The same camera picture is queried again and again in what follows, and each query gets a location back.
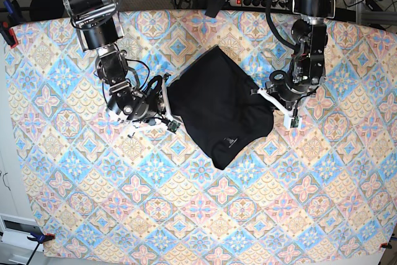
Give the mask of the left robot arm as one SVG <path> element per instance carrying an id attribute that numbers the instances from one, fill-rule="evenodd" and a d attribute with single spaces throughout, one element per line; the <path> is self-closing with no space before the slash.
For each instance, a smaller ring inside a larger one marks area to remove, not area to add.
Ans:
<path id="1" fill-rule="evenodd" d="M 287 128 L 297 128 L 302 120 L 298 114 L 299 103 L 313 95 L 326 77 L 324 50 L 328 34 L 325 20 L 334 17 L 336 0 L 292 0 L 292 12 L 300 15 L 291 29 L 293 43 L 285 40 L 276 29 L 271 5 L 272 0 L 267 0 L 267 24 L 274 37 L 292 49 L 292 59 L 287 71 L 273 71 L 265 87 L 256 90 L 256 94 L 283 113 Z"/>

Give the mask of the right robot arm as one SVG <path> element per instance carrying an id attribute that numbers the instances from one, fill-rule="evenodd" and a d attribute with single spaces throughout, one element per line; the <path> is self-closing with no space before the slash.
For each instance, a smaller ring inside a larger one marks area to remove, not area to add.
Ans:
<path id="1" fill-rule="evenodd" d="M 119 24 L 122 0 L 63 0 L 84 52 L 97 52 L 96 76 L 108 85 L 106 112 L 111 120 L 132 124 L 132 130 L 163 128 L 176 133 L 181 121 L 171 113 L 166 83 L 170 75 L 147 77 L 143 83 L 129 66 L 126 51 L 117 41 L 123 37 Z"/>

